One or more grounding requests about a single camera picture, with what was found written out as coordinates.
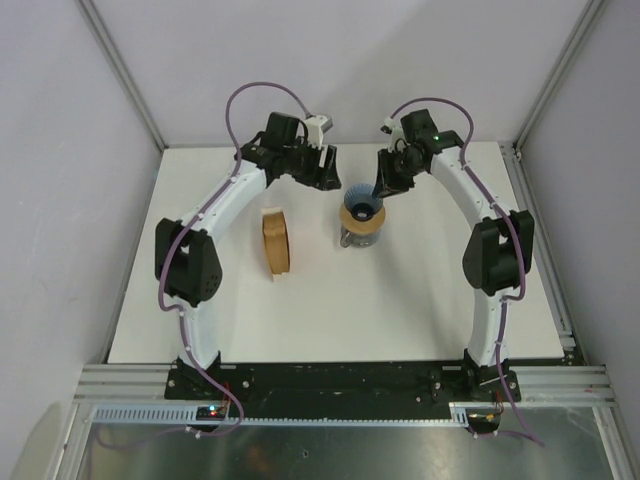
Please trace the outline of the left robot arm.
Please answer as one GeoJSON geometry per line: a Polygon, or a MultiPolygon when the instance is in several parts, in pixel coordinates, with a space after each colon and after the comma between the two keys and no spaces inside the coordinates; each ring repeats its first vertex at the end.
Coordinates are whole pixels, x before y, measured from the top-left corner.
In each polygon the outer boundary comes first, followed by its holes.
{"type": "Polygon", "coordinates": [[[320,191],[340,189],[337,149],[323,142],[332,126],[323,114],[300,119],[271,113],[265,129],[235,151],[231,170],[207,198],[180,219],[164,218],[156,226],[158,304],[178,313],[179,356],[193,367],[185,385],[199,399],[214,397],[221,387],[220,374],[209,368],[221,353],[211,302],[223,280],[218,244],[244,208],[283,175],[320,191]]]}

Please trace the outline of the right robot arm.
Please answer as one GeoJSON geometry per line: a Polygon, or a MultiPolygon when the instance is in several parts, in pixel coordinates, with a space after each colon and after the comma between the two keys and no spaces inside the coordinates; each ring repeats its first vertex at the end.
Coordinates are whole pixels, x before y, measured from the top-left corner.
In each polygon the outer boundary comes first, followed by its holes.
{"type": "Polygon", "coordinates": [[[462,360],[461,388],[473,401],[513,401],[518,391],[505,352],[508,306],[523,299],[532,266],[535,222],[526,211],[508,210],[473,170],[470,140],[441,131],[428,110],[392,113],[382,131],[373,194],[387,198],[409,191],[427,173],[449,193],[471,229],[462,268],[474,291],[472,333],[462,360]]]}

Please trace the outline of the wooden dripper ring holder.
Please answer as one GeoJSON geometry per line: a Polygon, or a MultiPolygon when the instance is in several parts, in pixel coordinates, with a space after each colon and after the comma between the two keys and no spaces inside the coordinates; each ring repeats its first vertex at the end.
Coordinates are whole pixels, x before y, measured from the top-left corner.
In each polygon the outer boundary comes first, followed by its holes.
{"type": "Polygon", "coordinates": [[[371,235],[378,232],[386,219],[386,209],[384,206],[373,214],[369,219],[356,219],[352,213],[342,204],[339,209],[339,218],[341,225],[349,232],[356,235],[371,235]]]}

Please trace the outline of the blue glass dripper cone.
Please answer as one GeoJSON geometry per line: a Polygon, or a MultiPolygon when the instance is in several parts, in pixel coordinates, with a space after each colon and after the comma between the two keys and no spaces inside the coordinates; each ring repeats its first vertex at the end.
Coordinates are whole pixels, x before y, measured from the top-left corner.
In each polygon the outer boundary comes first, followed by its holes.
{"type": "Polygon", "coordinates": [[[373,187],[367,183],[359,183],[345,192],[343,203],[356,219],[367,220],[383,206],[382,199],[371,196],[373,187]]]}

